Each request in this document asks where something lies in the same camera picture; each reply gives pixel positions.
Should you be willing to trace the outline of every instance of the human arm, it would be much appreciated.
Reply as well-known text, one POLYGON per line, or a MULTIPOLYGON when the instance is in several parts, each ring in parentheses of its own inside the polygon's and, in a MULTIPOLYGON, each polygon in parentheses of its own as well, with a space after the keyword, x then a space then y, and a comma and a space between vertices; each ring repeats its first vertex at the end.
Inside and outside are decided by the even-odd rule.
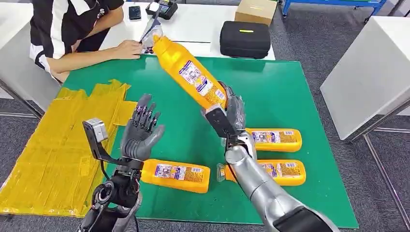
POLYGON ((122 7, 118 7, 114 10, 109 11, 106 15, 97 20, 97 22, 94 25, 94 28, 86 36, 86 38, 121 23, 123 18, 124 12, 122 10, 122 7))
POLYGON ((95 52, 68 53, 59 59, 47 58, 50 70, 63 73, 81 69, 112 59, 138 59, 142 46, 134 40, 125 40, 117 47, 95 52))

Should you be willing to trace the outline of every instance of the humanoid robot hand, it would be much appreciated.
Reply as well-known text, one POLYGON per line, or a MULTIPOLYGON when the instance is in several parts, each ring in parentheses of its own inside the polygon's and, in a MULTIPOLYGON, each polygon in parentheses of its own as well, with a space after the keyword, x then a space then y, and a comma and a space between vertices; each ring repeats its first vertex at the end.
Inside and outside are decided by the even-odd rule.
POLYGON ((151 155, 151 148, 160 140, 165 131, 164 125, 157 126, 160 112, 154 114, 156 104, 152 103, 150 94, 144 94, 138 101, 132 118, 125 127, 121 139, 123 157, 145 161, 151 155))

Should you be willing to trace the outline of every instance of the cardboard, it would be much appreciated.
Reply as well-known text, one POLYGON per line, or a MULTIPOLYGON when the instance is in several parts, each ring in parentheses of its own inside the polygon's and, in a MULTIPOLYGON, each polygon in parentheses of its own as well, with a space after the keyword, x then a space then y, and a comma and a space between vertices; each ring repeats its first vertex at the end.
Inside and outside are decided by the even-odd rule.
POLYGON ((241 0, 235 13, 235 21, 270 25, 276 10, 276 1, 241 0))

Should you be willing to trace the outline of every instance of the orange bottle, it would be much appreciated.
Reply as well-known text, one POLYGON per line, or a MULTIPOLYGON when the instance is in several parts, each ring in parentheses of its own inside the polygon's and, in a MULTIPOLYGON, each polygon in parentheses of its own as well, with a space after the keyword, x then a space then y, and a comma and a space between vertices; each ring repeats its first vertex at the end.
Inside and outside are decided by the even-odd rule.
POLYGON ((203 108, 226 108, 226 92, 206 68, 182 45, 154 35, 152 50, 161 67, 203 108))
MULTIPOLYGON (((272 178, 281 186, 297 186, 306 181, 305 166, 294 159, 259 159, 258 163, 266 169, 272 178)), ((235 181, 228 165, 218 164, 217 180, 235 181)))
POLYGON ((205 166, 147 159, 141 171, 141 180, 153 185, 206 193, 210 173, 210 168, 205 166))
POLYGON ((245 128, 255 140, 257 151, 295 152, 302 147, 302 136, 295 129, 245 128))

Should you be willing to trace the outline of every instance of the black zipper case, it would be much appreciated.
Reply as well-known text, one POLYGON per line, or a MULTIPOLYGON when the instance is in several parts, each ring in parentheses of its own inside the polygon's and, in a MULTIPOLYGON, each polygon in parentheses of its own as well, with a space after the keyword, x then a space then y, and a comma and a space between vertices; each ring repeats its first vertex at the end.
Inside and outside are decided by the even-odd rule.
POLYGON ((220 52, 235 58, 262 59, 270 49, 269 27, 262 23, 223 23, 220 32, 220 52))

